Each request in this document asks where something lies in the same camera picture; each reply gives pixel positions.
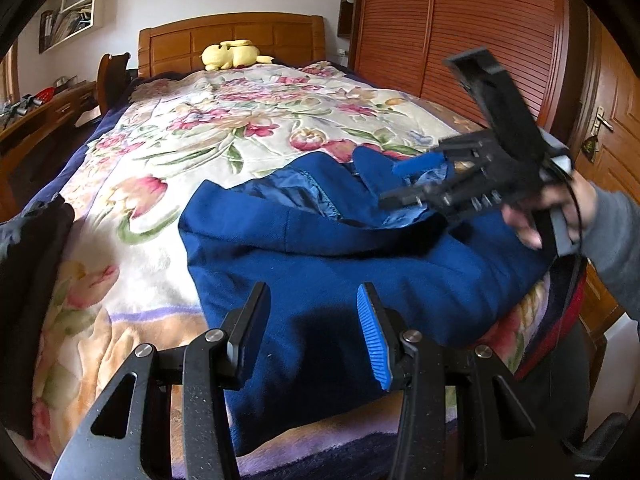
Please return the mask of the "grey sleeved right forearm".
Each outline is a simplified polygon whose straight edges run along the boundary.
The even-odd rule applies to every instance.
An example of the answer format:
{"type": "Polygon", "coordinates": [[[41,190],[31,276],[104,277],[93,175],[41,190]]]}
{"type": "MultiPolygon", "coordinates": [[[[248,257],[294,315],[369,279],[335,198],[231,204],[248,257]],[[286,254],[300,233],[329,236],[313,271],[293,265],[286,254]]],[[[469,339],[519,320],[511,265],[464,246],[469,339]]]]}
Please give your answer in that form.
{"type": "Polygon", "coordinates": [[[622,192],[592,187],[596,209],[584,235],[584,254],[616,302],[639,321],[639,205],[622,192]]]}

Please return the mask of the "person's right hand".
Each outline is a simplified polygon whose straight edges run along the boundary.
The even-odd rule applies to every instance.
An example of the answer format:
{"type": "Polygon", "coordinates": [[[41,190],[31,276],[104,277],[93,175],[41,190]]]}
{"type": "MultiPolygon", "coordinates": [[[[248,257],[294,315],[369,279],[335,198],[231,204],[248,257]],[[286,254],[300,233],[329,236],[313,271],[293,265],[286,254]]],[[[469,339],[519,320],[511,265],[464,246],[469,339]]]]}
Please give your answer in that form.
{"type": "Polygon", "coordinates": [[[534,211],[561,211],[566,223],[565,232],[572,242],[576,242],[591,226],[596,209],[596,188],[575,171],[569,184],[546,185],[538,194],[524,198],[515,206],[503,206],[501,214],[525,246],[540,249],[542,236],[535,226],[534,211]]]}

